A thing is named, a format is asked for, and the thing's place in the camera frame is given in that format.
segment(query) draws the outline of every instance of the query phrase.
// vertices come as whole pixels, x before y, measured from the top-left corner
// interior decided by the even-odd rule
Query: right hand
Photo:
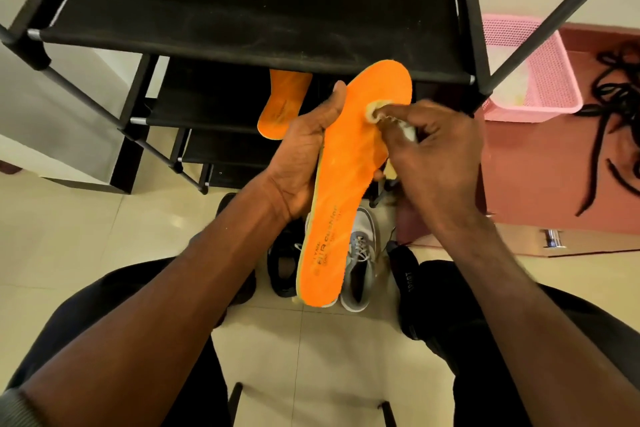
[[[412,142],[393,119],[378,124],[406,196],[433,232],[477,214],[483,140],[476,120],[428,100],[387,105],[376,115],[403,120],[428,135]]]

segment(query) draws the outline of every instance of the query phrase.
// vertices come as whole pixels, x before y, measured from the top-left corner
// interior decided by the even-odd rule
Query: insole
[[[376,169],[387,160],[387,147],[378,127],[366,121],[365,109],[379,99],[409,105],[411,96],[406,68],[379,61],[348,84],[342,113],[324,133],[296,282],[298,295],[310,306],[322,307],[338,297],[356,211]]]
[[[313,75],[280,69],[270,69],[269,73],[271,96],[258,120],[258,131],[267,139],[282,140],[300,112]]]

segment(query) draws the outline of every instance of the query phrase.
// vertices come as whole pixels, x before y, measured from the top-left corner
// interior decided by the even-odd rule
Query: gray sneaker
[[[371,299],[379,241],[376,235],[373,215],[365,208],[358,208],[340,292],[342,306],[351,312],[363,311]]]

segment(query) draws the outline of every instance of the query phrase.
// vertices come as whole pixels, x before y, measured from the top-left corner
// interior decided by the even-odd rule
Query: black sneaker
[[[216,216],[222,213],[222,210],[227,207],[227,205],[231,202],[234,196],[236,196],[236,194],[237,194],[236,192],[229,192],[222,198],[222,200],[220,201],[220,204],[218,205],[218,211],[216,211]],[[230,306],[240,305],[247,302],[249,299],[253,297],[253,294],[255,293],[255,287],[256,287],[255,270],[252,270],[251,273],[249,274],[249,277],[246,278],[246,280],[244,281],[244,284],[240,287],[240,290],[237,291],[236,295],[234,296],[234,298],[232,299],[229,305]],[[222,315],[216,327],[222,324],[226,316],[227,316],[227,311],[225,311],[225,313]]]
[[[295,297],[300,250],[305,240],[305,222],[289,223],[267,252],[267,271],[271,288],[280,297]]]
[[[387,243],[387,254],[391,273],[394,275],[396,285],[400,289],[400,305],[398,308],[398,320],[400,329],[409,339],[419,341],[413,313],[417,309],[416,297],[420,293],[418,288],[418,260],[406,246],[400,246],[394,241]]]

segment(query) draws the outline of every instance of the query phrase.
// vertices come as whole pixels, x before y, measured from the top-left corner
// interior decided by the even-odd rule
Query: sneaker
[[[340,292],[340,302],[348,311],[361,312],[369,305],[371,289],[376,279],[377,246],[373,215],[365,208],[358,208],[351,229],[347,266]]]
[[[296,276],[305,228],[302,219],[289,223],[267,252],[267,271],[271,288],[280,297],[296,295]]]
[[[420,338],[413,320],[416,294],[418,287],[418,260],[408,247],[398,245],[394,241],[387,243],[385,248],[389,256],[389,266],[396,285],[400,290],[400,304],[398,306],[398,322],[400,329],[409,339],[418,341]]]
[[[218,205],[218,211],[216,211],[216,216],[222,213],[222,210],[227,207],[227,205],[231,202],[234,196],[236,196],[236,194],[237,194],[236,192],[229,192],[221,199],[220,204]],[[236,295],[231,300],[231,303],[229,305],[230,306],[240,305],[247,302],[249,299],[253,297],[253,294],[255,293],[255,287],[256,287],[256,281],[255,281],[255,269],[254,269],[249,274],[249,277],[246,278],[246,280],[244,281],[244,284],[240,287],[240,290],[236,292]],[[215,326],[216,328],[222,324],[226,316],[227,316],[227,311],[225,310],[225,313],[222,315],[222,317],[218,321],[218,324],[216,324]]]

